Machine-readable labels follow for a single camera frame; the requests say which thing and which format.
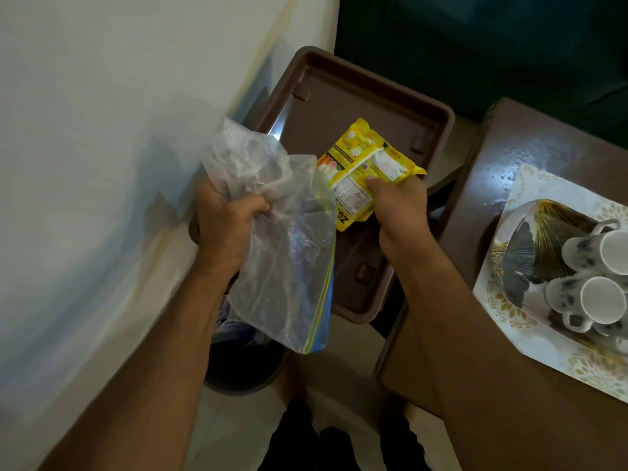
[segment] brown tray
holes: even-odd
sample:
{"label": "brown tray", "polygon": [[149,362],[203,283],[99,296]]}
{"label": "brown tray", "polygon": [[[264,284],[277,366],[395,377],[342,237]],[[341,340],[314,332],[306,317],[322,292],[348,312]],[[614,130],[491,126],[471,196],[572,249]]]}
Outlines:
{"label": "brown tray", "polygon": [[[307,46],[294,55],[249,127],[274,135],[289,154],[320,157],[359,117],[428,174],[455,120],[449,106]],[[374,215],[338,233],[332,312],[370,322],[393,273],[379,248]]]}

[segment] clear plastic bag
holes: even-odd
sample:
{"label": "clear plastic bag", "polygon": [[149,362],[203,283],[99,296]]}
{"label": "clear plastic bag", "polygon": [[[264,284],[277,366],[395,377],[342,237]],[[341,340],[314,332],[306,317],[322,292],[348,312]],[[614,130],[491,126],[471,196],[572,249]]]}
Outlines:
{"label": "clear plastic bag", "polygon": [[274,137],[226,119],[203,164],[228,200],[259,193],[271,204],[227,300],[242,321],[307,354],[325,348],[337,210],[317,158],[290,155]]}

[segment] brown table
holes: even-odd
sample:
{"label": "brown table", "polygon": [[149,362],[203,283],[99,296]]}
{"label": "brown table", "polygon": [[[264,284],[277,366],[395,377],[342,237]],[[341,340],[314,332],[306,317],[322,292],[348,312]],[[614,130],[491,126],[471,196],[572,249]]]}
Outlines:
{"label": "brown table", "polygon": [[[502,99],[482,123],[478,141],[445,207],[440,231],[436,234],[444,252],[470,288],[475,284],[522,163],[628,205],[626,150],[517,102]],[[513,348],[512,353],[519,352]],[[592,429],[611,448],[620,450],[622,463],[613,461],[605,465],[628,469],[628,404],[543,364],[534,364],[556,391],[556,399],[575,404],[585,413]],[[404,315],[400,315],[386,342],[375,374],[384,387],[442,416],[425,356]],[[608,468],[603,466],[604,461],[601,457],[601,470]]]}

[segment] person's left hand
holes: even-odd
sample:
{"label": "person's left hand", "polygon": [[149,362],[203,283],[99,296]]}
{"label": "person's left hand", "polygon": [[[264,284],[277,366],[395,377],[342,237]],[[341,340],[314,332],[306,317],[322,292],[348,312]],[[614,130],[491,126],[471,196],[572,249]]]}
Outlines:
{"label": "person's left hand", "polygon": [[248,253],[253,215],[267,212],[270,205],[255,193],[227,201],[209,178],[197,188],[196,201],[200,227],[197,262],[224,271],[230,279]]}

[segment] person's right arm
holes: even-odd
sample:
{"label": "person's right arm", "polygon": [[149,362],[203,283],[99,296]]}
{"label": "person's right arm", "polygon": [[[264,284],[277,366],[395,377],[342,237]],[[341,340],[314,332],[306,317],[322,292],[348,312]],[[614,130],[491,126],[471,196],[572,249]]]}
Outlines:
{"label": "person's right arm", "polygon": [[[498,329],[429,232],[423,182],[369,188],[463,469],[599,469],[608,446]],[[567,457],[559,468],[543,459],[555,453]]]}

